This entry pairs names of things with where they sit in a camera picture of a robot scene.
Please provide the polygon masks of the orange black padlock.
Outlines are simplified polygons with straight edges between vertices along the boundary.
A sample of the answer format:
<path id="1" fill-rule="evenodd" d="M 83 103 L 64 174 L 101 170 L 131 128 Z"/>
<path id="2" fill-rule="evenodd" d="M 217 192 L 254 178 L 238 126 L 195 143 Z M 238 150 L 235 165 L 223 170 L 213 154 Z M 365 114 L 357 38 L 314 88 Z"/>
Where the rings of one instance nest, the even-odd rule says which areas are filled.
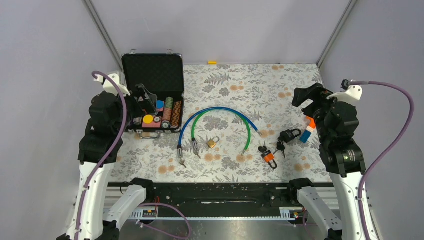
<path id="1" fill-rule="evenodd" d="M 274 154 L 265 145 L 259 146 L 258 151 L 261 153 L 260 157 L 273 169 L 275 170 L 278 165 L 275 161 Z"/>

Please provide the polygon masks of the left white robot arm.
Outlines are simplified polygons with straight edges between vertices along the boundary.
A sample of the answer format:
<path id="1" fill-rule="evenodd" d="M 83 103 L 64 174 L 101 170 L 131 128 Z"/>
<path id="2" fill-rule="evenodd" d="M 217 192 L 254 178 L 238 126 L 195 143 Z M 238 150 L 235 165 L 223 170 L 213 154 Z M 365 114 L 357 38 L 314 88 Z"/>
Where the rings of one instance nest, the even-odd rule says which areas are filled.
<path id="1" fill-rule="evenodd" d="M 134 178 L 123 196 L 104 213 L 109 178 L 133 113 L 126 86 L 103 85 L 89 108 L 90 118 L 79 143 L 79 188 L 75 210 L 60 240 L 117 240 L 125 221 L 140 205 L 156 200 L 152 180 Z"/>

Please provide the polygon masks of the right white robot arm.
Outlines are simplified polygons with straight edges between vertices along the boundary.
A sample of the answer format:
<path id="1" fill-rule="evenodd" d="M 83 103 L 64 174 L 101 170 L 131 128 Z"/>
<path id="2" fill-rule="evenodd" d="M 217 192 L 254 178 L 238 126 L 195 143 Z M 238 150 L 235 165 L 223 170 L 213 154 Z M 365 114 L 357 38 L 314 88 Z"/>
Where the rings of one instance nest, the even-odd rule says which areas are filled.
<path id="1" fill-rule="evenodd" d="M 319 155 L 334 186 L 341 217 L 333 213 L 308 178 L 290 180 L 286 198 L 291 205 L 307 210 L 326 240 L 379 239 L 366 186 L 361 182 L 366 173 L 364 155 L 354 141 L 359 120 L 353 103 L 361 96 L 359 86 L 349 86 L 338 93 L 320 83 L 294 90 L 294 107 L 312 101 L 302 112 L 315 122 Z"/>

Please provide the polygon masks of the small brass padlock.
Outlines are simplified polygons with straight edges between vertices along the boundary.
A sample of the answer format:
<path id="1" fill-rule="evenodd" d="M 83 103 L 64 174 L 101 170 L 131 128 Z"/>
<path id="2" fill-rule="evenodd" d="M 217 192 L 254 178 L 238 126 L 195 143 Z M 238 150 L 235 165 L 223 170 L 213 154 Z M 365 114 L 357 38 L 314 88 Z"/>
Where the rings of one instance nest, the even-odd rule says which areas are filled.
<path id="1" fill-rule="evenodd" d="M 210 149 L 213 149 L 219 141 L 220 141 L 220 138 L 218 136 L 214 136 L 211 139 L 209 139 L 209 141 L 206 144 Z"/>

